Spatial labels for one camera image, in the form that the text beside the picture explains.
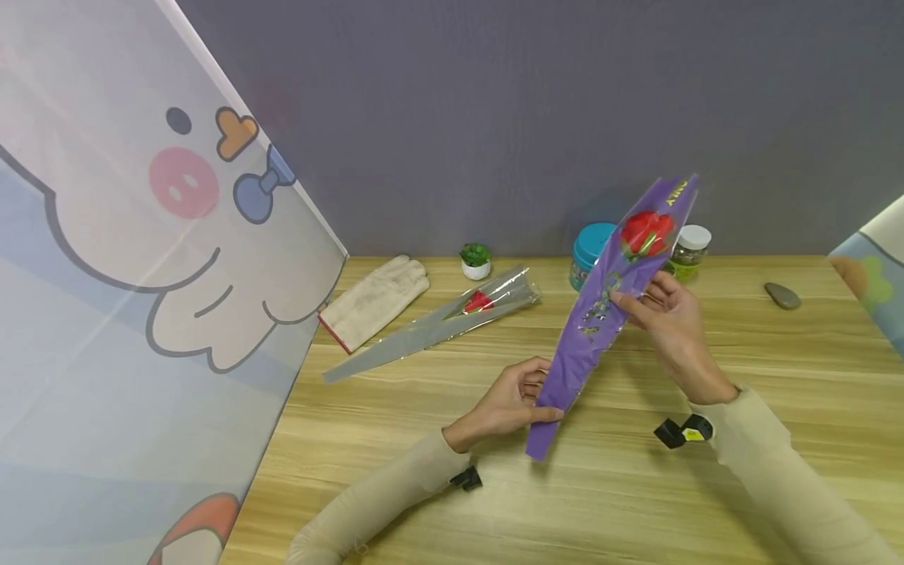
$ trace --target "red rose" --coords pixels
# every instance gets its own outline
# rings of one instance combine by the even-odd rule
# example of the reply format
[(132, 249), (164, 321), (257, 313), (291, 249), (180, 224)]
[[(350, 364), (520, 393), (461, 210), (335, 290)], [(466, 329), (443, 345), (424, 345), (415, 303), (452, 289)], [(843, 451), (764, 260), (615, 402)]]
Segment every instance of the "red rose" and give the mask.
[(471, 295), (471, 299), (467, 301), (467, 304), (465, 305), (465, 312), (470, 313), (474, 312), (475, 310), (477, 312), (480, 312), (481, 310), (487, 310), (492, 307), (493, 301), (490, 300), (490, 297), (478, 290), (473, 295)]
[(661, 253), (669, 244), (668, 237), (675, 223), (669, 214), (647, 210), (627, 219), (621, 232), (622, 253), (625, 257), (651, 257)]

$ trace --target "green succulent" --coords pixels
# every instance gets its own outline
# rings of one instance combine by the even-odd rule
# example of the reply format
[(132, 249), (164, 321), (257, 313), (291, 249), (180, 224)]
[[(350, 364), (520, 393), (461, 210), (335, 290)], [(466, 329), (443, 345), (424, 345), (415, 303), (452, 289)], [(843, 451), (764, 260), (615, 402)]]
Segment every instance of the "green succulent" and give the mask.
[(458, 256), (469, 267), (480, 267), (490, 261), (490, 250), (483, 243), (467, 243)]

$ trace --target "human hand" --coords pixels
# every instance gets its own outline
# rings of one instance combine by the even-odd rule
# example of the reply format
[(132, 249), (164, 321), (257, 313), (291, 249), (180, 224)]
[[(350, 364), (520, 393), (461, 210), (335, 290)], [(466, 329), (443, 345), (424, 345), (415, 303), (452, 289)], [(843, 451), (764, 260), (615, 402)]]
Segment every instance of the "human hand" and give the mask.
[(738, 398), (706, 345), (700, 299), (672, 275), (657, 272), (640, 300), (615, 291), (610, 297), (650, 334), (656, 359), (688, 400), (720, 404)]
[(534, 406), (549, 369), (550, 361), (542, 357), (505, 367), (477, 405), (443, 429), (446, 443), (465, 453), (481, 439), (508, 434), (533, 422), (560, 420), (565, 415), (562, 410)]

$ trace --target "purple rose wrapper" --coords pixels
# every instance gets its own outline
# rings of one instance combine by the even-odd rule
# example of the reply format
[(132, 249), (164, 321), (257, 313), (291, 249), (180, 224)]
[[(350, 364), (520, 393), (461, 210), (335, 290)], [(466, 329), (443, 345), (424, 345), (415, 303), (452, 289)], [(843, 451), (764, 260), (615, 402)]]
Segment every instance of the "purple rose wrapper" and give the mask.
[[(599, 356), (627, 320), (625, 312), (609, 301), (609, 291), (618, 290), (633, 297), (643, 294), (650, 279), (672, 255), (678, 232), (687, 222), (696, 199), (697, 183), (696, 174), (686, 181), (657, 180), (618, 224), (562, 329), (537, 406), (567, 411), (574, 404)], [(638, 226), (642, 226), (641, 231), (634, 233)], [(661, 233), (669, 226), (668, 233)], [(531, 424), (527, 455), (537, 460), (546, 458), (559, 424)]]

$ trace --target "black clip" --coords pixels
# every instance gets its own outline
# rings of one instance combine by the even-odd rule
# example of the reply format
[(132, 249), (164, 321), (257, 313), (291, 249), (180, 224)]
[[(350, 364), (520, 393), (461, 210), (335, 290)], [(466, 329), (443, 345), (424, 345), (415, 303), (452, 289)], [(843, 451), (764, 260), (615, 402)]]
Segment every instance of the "black clip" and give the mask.
[(477, 467), (471, 465), (458, 475), (452, 477), (452, 480), (449, 481), (455, 486), (460, 486), (462, 490), (466, 493), (473, 491), (478, 486), (483, 486), (483, 482), (480, 480), (480, 475), (477, 474)]
[(712, 424), (703, 416), (691, 414), (681, 426), (671, 418), (666, 418), (653, 433), (669, 449), (675, 449), (689, 441), (707, 441), (712, 438)]

